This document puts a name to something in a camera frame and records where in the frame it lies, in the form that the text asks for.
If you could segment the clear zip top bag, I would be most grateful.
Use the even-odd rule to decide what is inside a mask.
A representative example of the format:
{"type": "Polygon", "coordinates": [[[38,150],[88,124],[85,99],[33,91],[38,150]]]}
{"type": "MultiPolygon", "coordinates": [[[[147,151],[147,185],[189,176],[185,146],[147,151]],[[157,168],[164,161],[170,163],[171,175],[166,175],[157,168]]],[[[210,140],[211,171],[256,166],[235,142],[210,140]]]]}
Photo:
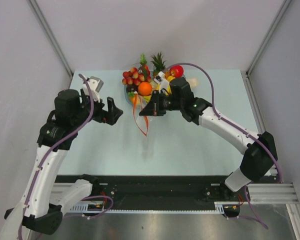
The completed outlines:
{"type": "Polygon", "coordinates": [[[140,108],[136,108],[133,106],[132,108],[132,115],[134,122],[138,128],[138,130],[141,132],[141,155],[144,161],[148,160],[149,152],[148,152],[148,131],[149,131],[149,120],[147,116],[139,116],[139,112],[144,107],[140,106],[140,108]]]}

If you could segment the orange fruit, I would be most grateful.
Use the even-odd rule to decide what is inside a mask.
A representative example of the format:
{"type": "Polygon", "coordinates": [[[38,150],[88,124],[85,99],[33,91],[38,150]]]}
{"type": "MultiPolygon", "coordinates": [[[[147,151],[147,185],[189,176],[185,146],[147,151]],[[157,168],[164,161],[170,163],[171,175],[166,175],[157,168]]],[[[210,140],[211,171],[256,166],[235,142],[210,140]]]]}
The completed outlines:
{"type": "Polygon", "coordinates": [[[149,82],[141,82],[138,86],[138,93],[141,96],[149,96],[153,91],[153,87],[149,82]]]}

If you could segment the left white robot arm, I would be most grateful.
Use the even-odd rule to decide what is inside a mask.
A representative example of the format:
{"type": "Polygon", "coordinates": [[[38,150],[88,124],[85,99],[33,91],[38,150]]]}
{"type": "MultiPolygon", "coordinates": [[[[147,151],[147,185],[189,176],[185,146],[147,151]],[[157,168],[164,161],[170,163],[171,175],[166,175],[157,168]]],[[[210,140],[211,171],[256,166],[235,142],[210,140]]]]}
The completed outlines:
{"type": "Polygon", "coordinates": [[[114,99],[107,98],[107,110],[101,99],[85,90],[62,90],[54,100],[54,110],[41,127],[37,140],[34,167],[20,202],[4,215],[0,240],[22,239],[22,228],[52,235],[61,225],[64,215],[79,201],[100,196],[98,179],[82,175],[69,190],[50,200],[61,163],[73,140],[88,122],[114,125],[123,111],[114,99]]]}

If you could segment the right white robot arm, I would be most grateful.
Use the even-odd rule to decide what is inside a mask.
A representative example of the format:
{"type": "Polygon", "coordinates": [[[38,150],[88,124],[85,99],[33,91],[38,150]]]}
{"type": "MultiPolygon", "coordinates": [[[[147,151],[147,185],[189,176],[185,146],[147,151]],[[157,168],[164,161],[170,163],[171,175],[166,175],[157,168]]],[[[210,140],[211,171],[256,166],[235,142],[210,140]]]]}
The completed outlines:
{"type": "Polygon", "coordinates": [[[211,130],[232,144],[243,158],[238,169],[225,179],[225,185],[220,188],[225,200],[232,201],[242,187],[259,181],[275,165],[278,155],[272,134],[249,131],[224,117],[210,102],[195,97],[184,77],[171,80],[169,87],[169,94],[164,88],[153,91],[139,115],[159,117],[167,111],[180,111],[187,122],[211,130]]]}

